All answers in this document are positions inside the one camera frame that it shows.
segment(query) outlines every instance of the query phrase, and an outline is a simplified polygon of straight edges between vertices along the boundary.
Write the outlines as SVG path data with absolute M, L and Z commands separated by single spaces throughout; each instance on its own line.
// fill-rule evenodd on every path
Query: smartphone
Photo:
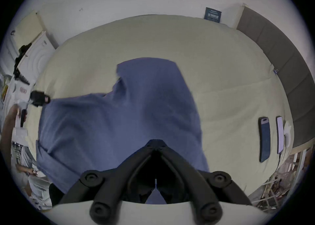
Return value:
M 282 152 L 284 148 L 284 134 L 283 134 L 283 121 L 282 117 L 276 117 L 277 123 L 277 133 L 278 133 L 278 150 L 277 153 L 279 154 Z
M 260 117 L 258 126 L 260 135 L 259 161 L 264 162 L 270 156 L 270 125 L 268 117 Z

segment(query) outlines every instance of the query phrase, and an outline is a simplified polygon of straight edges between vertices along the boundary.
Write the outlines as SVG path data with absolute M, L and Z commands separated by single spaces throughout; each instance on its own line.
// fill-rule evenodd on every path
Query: cream bed sheet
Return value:
M 177 63 L 195 99 L 203 150 L 211 171 L 225 171 L 251 194 L 274 173 L 276 117 L 292 124 L 283 86 L 259 46 L 226 25 L 175 15 L 144 15 L 115 21 L 68 39 L 50 59 L 35 89 L 52 98 L 109 92 L 116 65 L 134 58 Z M 25 123 L 29 147 L 35 141 L 41 108 L 30 106 Z M 269 117 L 271 154 L 259 162 L 258 118 Z M 289 155 L 285 148 L 280 164 Z

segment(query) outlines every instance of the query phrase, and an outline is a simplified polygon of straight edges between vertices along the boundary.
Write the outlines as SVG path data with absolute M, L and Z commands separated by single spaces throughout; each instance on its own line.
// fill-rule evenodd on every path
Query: blue blanket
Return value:
M 66 193 L 86 170 L 118 167 L 150 139 L 162 139 L 208 171 L 200 119 L 174 62 L 140 58 L 117 66 L 108 94 L 53 99 L 42 109 L 38 168 Z

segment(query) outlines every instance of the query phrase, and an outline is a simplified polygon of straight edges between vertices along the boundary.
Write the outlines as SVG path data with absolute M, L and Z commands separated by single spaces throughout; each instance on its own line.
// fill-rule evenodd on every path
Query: gray padded headboard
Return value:
M 273 23 L 247 7 L 237 30 L 256 42 L 278 70 L 293 118 L 293 147 L 311 140 L 315 137 L 315 84 L 299 51 Z

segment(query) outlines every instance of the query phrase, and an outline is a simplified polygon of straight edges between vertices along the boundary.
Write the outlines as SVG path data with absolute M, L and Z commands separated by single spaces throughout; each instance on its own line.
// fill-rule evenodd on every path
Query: white container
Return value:
M 54 52 L 55 48 L 47 38 L 46 32 L 42 32 L 32 43 L 17 67 L 30 85 L 36 83 L 38 76 L 43 72 Z

